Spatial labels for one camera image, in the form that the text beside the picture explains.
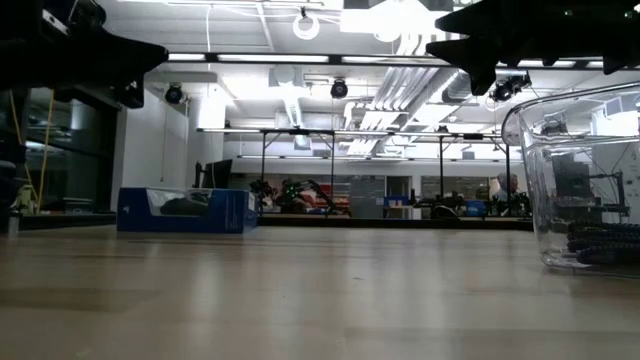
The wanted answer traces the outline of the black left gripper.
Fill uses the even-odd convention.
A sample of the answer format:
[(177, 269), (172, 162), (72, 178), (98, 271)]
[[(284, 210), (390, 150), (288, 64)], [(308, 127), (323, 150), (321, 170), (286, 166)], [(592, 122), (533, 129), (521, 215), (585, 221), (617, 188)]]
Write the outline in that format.
[[(39, 87), (70, 65), (100, 32), (95, 0), (1, 0), (1, 88)], [(160, 45), (104, 33), (101, 59), (122, 72), (145, 74), (169, 59)], [(116, 85), (69, 85), (54, 99), (95, 108), (143, 108), (144, 78)]]

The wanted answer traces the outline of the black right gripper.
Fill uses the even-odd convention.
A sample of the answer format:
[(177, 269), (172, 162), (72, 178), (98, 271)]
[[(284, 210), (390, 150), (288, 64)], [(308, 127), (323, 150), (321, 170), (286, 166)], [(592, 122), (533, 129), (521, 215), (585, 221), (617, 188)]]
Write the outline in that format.
[[(518, 65), (539, 59), (551, 66), (561, 58), (600, 57), (603, 72), (612, 74), (639, 65), (637, 1), (505, 1), (499, 32), (499, 61)], [(500, 1), (482, 0), (438, 18), (444, 32), (487, 35), (498, 27)], [(481, 39), (431, 42), (426, 52), (466, 72), (471, 93), (484, 95), (496, 80), (495, 48)]]

